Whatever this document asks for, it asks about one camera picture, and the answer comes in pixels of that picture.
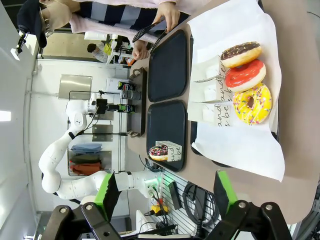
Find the donut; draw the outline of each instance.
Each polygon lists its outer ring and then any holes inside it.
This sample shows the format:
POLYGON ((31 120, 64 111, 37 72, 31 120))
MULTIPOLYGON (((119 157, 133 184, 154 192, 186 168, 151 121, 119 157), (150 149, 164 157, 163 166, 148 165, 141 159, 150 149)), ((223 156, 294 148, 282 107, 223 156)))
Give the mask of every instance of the donut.
POLYGON ((271 93, 262 82, 253 88, 236 92, 233 107, 237 117, 248 125, 262 123, 272 107, 271 93))
POLYGON ((225 75, 225 85, 233 92, 243 92, 262 82, 265 76, 265 64, 255 59, 242 66, 230 68, 225 75))
POLYGON ((167 161, 168 160, 168 146, 167 145, 153 146, 149 150, 149 155, 153 160, 167 161))
POLYGON ((221 63, 227 68, 235 68, 256 59, 261 52, 260 43, 256 41, 246 42, 223 51, 221 63))

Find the yellow frosted donut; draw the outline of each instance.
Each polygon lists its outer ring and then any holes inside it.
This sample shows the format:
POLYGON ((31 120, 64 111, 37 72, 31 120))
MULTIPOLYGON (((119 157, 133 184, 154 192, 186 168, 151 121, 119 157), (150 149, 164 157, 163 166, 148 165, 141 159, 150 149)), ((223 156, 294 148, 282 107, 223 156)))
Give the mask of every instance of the yellow frosted donut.
POLYGON ((236 92, 233 107, 239 119, 248 125, 262 123, 272 107, 271 93, 262 82, 244 92, 236 92))

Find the pink cardigan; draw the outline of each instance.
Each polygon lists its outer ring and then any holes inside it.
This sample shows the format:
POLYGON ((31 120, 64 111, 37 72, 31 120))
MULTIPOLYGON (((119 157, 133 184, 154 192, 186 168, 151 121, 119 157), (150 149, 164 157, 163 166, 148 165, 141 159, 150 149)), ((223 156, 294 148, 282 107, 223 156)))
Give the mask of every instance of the pink cardigan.
MULTIPOLYGON (((74 0, 76 2, 98 2, 108 5, 130 5, 133 7, 156 9, 159 4, 163 2, 175 2, 179 11, 192 14, 197 9, 201 8, 210 0, 74 0)), ((83 18, 77 14, 72 14, 70 20, 71 30, 74 34, 84 33, 87 31, 100 32, 104 34, 117 34, 127 37, 132 43, 132 39, 136 35, 137 31, 133 29, 127 29, 117 26, 106 25, 103 23, 95 22, 91 19, 83 18)), ((154 43, 157 38, 150 34, 145 34, 141 40, 154 43)))

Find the hair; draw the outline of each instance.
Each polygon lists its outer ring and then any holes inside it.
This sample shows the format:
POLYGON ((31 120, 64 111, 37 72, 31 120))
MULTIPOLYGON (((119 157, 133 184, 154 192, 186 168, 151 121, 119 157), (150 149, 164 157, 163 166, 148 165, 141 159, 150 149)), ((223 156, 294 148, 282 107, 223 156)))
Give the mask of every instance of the hair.
POLYGON ((94 43, 90 43, 86 49, 88 53, 92 53, 94 50, 96 50, 96 48, 97 48, 97 45, 95 45, 94 43))

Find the red frosted donut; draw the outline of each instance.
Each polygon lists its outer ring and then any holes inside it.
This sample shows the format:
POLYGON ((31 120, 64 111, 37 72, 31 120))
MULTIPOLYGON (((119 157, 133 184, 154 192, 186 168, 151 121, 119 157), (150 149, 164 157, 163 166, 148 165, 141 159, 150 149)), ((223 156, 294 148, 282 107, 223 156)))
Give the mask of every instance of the red frosted donut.
POLYGON ((233 92, 244 92, 262 82, 265 76, 265 64, 255 59, 242 66, 230 68, 225 75, 225 84, 233 92))

